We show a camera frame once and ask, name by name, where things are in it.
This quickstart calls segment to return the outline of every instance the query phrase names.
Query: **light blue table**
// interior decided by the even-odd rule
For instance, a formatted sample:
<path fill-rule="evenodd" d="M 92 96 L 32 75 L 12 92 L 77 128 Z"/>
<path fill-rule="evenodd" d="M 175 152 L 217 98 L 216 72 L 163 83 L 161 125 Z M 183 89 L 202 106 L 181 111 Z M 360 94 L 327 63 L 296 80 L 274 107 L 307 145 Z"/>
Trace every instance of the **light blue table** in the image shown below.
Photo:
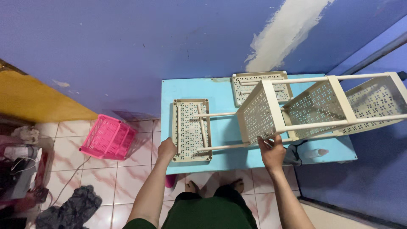
<path fill-rule="evenodd" d="M 289 75 L 289 79 L 322 77 L 324 74 Z M 297 96 L 313 83 L 291 84 L 293 95 Z M 237 111 L 234 106 L 230 77 L 203 79 L 169 79 L 163 80 L 161 87 L 161 141 L 171 136 L 172 114 L 170 107 L 174 99 L 209 99 L 210 113 Z M 210 119 L 212 146 L 240 144 L 239 124 L 235 115 L 213 117 Z M 329 153 L 322 157 L 303 159 L 303 164 L 314 164 L 357 159 L 348 136 L 312 140 L 298 148 L 305 152 L 312 149 L 327 149 Z M 258 146 L 213 151 L 209 162 L 171 162 L 167 174 L 190 172 L 210 172 L 233 169 L 264 167 Z"/>

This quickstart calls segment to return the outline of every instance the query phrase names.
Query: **blue wall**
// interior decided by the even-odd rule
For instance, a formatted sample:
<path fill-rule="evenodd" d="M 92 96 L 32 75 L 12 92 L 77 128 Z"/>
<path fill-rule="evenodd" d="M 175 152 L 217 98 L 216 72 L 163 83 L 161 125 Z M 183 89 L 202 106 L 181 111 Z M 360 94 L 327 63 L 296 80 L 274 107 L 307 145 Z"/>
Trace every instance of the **blue wall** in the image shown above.
<path fill-rule="evenodd" d="M 357 74 L 385 71 L 407 72 L 407 44 Z M 341 85 L 348 90 L 363 81 L 345 80 Z M 407 225 L 407 121 L 350 139 L 358 160 L 296 168 L 302 195 Z"/>
<path fill-rule="evenodd" d="M 162 79 L 243 72 L 283 3 L 2 1 L 0 58 L 95 112 L 159 117 Z M 404 0 L 336 0 L 279 69 L 326 73 L 406 14 Z"/>

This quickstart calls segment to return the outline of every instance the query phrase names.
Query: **pink object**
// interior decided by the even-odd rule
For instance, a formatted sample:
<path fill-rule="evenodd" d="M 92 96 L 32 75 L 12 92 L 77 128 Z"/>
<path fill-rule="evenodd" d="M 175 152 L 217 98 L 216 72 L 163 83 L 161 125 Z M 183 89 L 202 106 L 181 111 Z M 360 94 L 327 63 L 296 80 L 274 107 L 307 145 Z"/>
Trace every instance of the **pink object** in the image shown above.
<path fill-rule="evenodd" d="M 136 133 L 122 121 L 100 114 L 79 151 L 101 159 L 125 160 Z"/>
<path fill-rule="evenodd" d="M 177 178 L 177 174 L 165 175 L 165 186 L 167 188 L 172 188 L 175 184 L 176 178 Z"/>

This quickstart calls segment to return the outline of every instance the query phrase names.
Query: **dark gray cloth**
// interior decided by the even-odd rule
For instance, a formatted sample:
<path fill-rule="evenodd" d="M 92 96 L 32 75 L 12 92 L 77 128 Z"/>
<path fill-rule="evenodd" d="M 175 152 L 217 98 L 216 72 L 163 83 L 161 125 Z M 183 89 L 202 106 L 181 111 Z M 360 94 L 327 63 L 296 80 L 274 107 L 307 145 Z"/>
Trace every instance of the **dark gray cloth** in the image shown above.
<path fill-rule="evenodd" d="M 82 186 L 61 206 L 50 207 L 35 219 L 37 229 L 82 229 L 102 204 L 93 192 L 93 186 Z"/>

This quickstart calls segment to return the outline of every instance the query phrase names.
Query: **person's right hand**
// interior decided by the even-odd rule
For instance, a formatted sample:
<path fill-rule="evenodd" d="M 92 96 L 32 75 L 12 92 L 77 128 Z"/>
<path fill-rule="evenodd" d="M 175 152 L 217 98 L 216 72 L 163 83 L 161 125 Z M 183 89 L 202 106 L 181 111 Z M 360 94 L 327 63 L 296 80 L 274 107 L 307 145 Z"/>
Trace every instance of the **person's right hand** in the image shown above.
<path fill-rule="evenodd" d="M 277 135 L 272 139 L 274 142 L 267 139 L 267 143 L 265 143 L 260 136 L 257 136 L 258 146 L 260 147 L 261 158 L 264 166 L 268 170 L 271 170 L 271 172 L 275 172 L 282 170 L 282 162 L 284 161 L 286 150 L 282 145 L 280 135 Z"/>

